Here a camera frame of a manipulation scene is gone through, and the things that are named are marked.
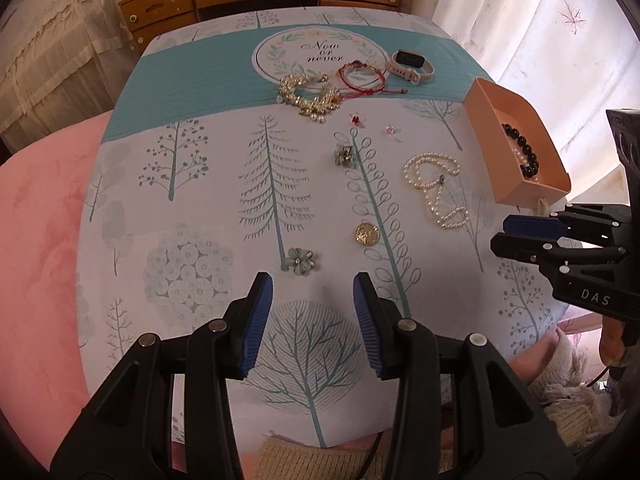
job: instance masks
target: beige knit sweater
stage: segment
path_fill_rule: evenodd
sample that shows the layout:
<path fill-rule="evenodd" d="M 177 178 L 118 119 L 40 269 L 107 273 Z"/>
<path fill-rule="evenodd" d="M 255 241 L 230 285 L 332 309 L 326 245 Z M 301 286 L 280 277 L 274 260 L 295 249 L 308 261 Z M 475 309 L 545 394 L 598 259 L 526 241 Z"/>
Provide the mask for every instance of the beige knit sweater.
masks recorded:
<path fill-rule="evenodd" d="M 617 419 L 608 416 L 610 397 L 580 386 L 586 364 L 564 333 L 551 361 L 529 387 L 556 425 L 564 443 L 578 449 L 595 437 L 612 431 Z M 252 480 L 354 480 L 368 452 L 320 449 L 291 444 L 278 438 L 267 438 L 258 457 Z M 367 480 L 382 476 L 385 456 L 377 453 Z M 452 452 L 441 450 L 440 471 L 452 467 Z"/>

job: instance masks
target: pink bedding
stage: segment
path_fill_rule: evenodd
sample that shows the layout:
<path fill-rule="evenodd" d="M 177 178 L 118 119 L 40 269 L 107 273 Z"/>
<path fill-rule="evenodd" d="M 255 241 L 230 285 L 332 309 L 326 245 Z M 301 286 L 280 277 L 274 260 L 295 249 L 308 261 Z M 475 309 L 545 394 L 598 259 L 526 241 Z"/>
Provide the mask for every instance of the pink bedding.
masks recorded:
<path fill-rule="evenodd" d="M 111 112 L 0 168 L 0 408 L 45 467 L 89 395 L 76 325 L 82 203 Z"/>

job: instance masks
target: open drawer box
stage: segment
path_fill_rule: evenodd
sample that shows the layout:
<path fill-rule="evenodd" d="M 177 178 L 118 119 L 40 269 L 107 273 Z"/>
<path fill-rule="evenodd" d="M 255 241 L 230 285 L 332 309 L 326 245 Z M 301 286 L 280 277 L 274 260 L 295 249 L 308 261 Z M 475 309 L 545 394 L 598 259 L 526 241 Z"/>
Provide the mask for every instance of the open drawer box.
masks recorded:
<path fill-rule="evenodd" d="M 518 94 L 477 78 L 463 105 L 482 148 L 497 203 L 537 209 L 552 205 L 571 191 L 571 180 L 545 125 L 533 107 Z M 512 149 L 516 143 L 503 124 L 517 128 L 538 156 L 536 180 L 525 178 Z"/>

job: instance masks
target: gold coin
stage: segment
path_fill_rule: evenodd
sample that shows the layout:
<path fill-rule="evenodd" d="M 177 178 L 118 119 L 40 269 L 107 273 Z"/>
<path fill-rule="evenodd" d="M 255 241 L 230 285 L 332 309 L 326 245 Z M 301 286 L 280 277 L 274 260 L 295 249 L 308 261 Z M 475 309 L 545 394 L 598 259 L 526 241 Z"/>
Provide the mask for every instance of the gold coin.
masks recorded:
<path fill-rule="evenodd" d="M 363 245 L 375 245 L 380 239 L 380 231 L 369 222 L 362 222 L 356 229 L 356 241 Z"/>

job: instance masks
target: watch face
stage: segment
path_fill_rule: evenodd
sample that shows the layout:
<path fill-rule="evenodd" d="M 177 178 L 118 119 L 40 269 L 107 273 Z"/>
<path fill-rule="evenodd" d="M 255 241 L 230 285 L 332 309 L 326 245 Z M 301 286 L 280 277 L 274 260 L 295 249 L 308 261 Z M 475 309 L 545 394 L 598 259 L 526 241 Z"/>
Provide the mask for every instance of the watch face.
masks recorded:
<path fill-rule="evenodd" d="M 418 54 L 412 54 L 411 52 L 406 52 L 404 50 L 398 50 L 398 53 L 396 54 L 396 62 L 401 65 L 422 68 L 422 66 L 424 65 L 424 57 L 419 56 Z"/>

